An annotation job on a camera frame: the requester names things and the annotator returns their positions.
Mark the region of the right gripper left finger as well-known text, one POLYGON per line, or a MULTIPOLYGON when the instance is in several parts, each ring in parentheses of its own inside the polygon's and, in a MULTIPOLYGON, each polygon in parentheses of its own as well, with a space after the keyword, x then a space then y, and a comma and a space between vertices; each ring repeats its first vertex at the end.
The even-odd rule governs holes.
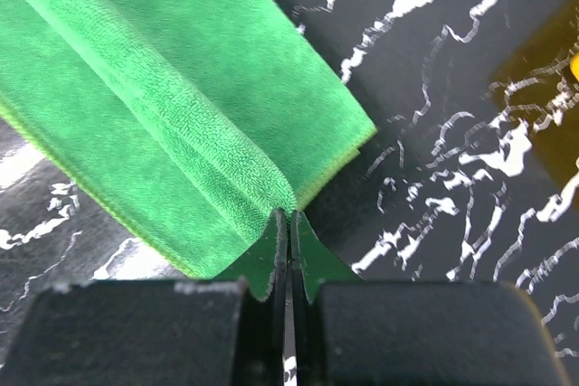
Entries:
POLYGON ((287 256, 287 216, 283 210, 275 209, 261 236, 215 277, 245 285, 238 317, 233 385, 283 383, 287 256))

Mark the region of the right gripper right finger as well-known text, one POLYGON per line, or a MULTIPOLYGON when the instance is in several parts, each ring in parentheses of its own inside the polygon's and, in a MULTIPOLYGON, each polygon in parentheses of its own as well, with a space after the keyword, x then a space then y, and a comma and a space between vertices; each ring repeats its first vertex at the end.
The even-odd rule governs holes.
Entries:
POLYGON ((323 385, 326 344, 317 296, 325 283, 359 282, 361 278, 317 237, 304 212, 289 222, 290 288, 298 385, 323 385))

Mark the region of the green microfiber towel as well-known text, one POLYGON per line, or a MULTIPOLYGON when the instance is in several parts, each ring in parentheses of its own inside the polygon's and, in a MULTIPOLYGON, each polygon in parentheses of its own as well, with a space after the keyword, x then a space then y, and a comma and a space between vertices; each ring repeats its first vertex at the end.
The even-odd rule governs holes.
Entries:
POLYGON ((1 114, 192 278, 375 134, 273 0, 1 0, 1 114))

